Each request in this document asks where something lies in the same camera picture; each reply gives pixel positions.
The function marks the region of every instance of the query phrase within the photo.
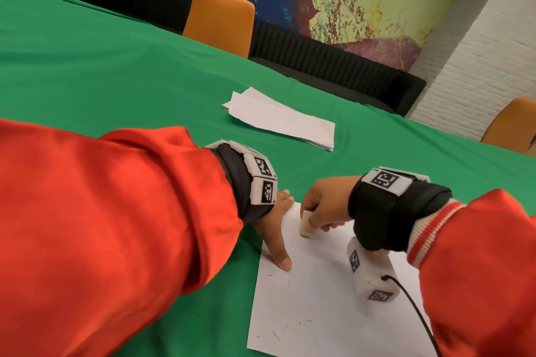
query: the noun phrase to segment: sleeve cuff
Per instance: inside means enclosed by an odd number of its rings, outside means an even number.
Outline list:
[[[419,268],[439,229],[454,213],[465,206],[467,205],[455,199],[449,199],[437,212],[415,222],[407,247],[407,260],[412,266]]]

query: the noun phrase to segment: person's left hand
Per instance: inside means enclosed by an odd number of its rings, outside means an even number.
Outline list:
[[[278,191],[276,204],[270,213],[253,223],[253,228],[263,238],[274,263],[285,271],[291,270],[292,261],[285,250],[285,241],[281,233],[281,221],[283,215],[293,204],[294,198],[290,196],[290,192],[287,189],[283,192]]]

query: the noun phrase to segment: hand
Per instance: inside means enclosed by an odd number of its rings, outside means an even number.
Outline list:
[[[263,238],[274,263],[285,271],[292,268],[291,258],[285,250],[285,241],[281,232],[283,215],[294,204],[294,198],[288,190],[277,192],[277,200],[273,209],[266,216],[253,223],[253,228]]]
[[[311,233],[318,228],[329,232],[352,220],[348,214],[348,198],[360,178],[331,177],[316,181],[305,194],[300,208],[300,218],[305,210],[313,212],[305,229]]]

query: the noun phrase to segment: person's right hand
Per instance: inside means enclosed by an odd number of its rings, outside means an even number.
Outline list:
[[[331,177],[316,181],[305,194],[300,207],[300,218],[305,210],[313,212],[305,223],[305,229],[313,232],[320,228],[328,232],[352,220],[348,214],[348,198],[360,178]]]

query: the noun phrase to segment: wire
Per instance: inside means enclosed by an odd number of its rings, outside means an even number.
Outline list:
[[[413,305],[413,307],[415,308],[415,312],[417,312],[417,315],[419,315],[419,318],[421,319],[422,325],[425,327],[426,333],[428,333],[428,336],[430,337],[430,341],[432,342],[432,345],[434,346],[434,349],[436,351],[437,357],[442,357],[441,350],[439,350],[439,346],[437,345],[437,342],[434,339],[434,335],[432,334],[432,331],[430,330],[430,327],[428,327],[428,325],[426,324],[425,318],[422,316],[422,313],[419,310],[419,308],[417,307],[417,305],[415,305],[415,302],[413,302],[413,299],[411,299],[410,294],[407,293],[406,289],[402,286],[401,283],[398,282],[398,280],[396,278],[393,278],[391,275],[382,275],[382,280],[383,281],[386,281],[387,279],[392,280],[395,284],[397,284],[400,287],[402,292],[404,292],[406,294],[407,299],[410,300],[411,305]]]

